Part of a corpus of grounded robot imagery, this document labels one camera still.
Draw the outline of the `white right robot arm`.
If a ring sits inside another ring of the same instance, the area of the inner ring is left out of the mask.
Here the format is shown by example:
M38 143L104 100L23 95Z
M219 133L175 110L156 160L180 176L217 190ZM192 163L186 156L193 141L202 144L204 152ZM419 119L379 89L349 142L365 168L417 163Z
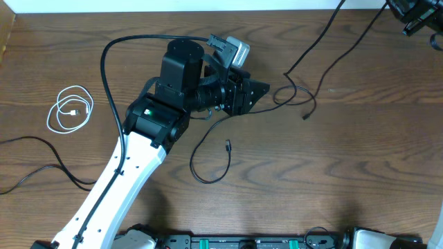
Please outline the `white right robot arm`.
M434 30L434 33L430 36L429 44L434 50L442 51L442 45L437 42L437 37L442 35L442 0L386 0L386 5L395 18L405 24L402 30L404 35L410 37L423 27L428 27ZM439 215L431 238L426 243L412 237L398 237L368 228L353 227L344 232L343 237L338 240L335 247L442 249L442 215Z

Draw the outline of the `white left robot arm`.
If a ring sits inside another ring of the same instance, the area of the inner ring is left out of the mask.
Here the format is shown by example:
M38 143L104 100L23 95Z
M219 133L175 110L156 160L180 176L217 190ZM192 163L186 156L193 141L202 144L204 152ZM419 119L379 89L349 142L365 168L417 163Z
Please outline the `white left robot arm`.
M207 54L198 37L169 37L155 91L144 89L118 123L113 156L80 209L52 241L35 248L154 248L139 230L118 229L142 186L188 128L191 114L208 108L228 116L248 113L269 91L242 70L250 51L234 38L211 36Z

